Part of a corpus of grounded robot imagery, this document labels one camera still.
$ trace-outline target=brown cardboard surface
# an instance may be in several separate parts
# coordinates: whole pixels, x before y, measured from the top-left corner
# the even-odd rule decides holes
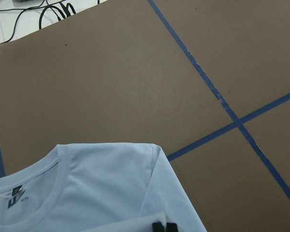
[[[171,162],[209,232],[290,232],[290,200],[234,129]]]
[[[290,187],[290,101],[245,126]]]
[[[239,117],[290,92],[290,1],[154,2]]]
[[[170,154],[230,122],[147,1],[110,0],[0,44],[7,174],[56,144],[156,143]]]

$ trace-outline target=light blue t-shirt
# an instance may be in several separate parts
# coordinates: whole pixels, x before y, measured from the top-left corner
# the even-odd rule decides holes
[[[206,231],[157,145],[57,145],[0,178],[0,232],[81,232],[161,211]]]

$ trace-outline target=white floor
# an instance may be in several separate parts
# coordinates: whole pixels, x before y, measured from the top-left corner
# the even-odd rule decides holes
[[[38,6],[42,3],[43,0],[30,0],[25,2],[16,2],[13,0],[0,0],[0,10],[4,9],[14,9],[14,8],[28,8],[32,6]],[[59,0],[48,0],[48,3],[54,3]],[[97,5],[97,0],[66,0],[63,2],[64,5],[67,3],[71,3],[76,11],[76,13],[83,11],[87,8]],[[62,10],[59,4],[55,5],[59,9]],[[19,39],[23,36],[26,36],[30,33],[33,33],[39,29],[39,17],[43,9],[39,10],[29,10],[25,11],[19,18],[15,35],[12,40]],[[17,16],[21,10],[13,10],[13,11],[6,11],[0,12],[0,43],[8,40],[14,29],[14,24],[16,21]],[[56,15],[48,9],[43,17],[42,20],[42,28],[47,27],[53,23],[58,22]]]

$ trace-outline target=shirt sleeve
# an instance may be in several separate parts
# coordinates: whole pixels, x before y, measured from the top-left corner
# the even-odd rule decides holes
[[[166,211],[185,232],[205,232],[161,147],[152,145],[152,175],[139,217]]]

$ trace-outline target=shirt neckline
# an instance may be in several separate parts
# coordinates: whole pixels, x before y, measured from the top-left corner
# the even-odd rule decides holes
[[[0,178],[0,193],[16,188],[58,164],[53,188],[41,207],[28,218],[10,225],[0,225],[0,231],[29,231],[41,223],[58,202],[67,176],[69,156],[67,146],[56,145],[44,158],[35,164],[9,176]]]

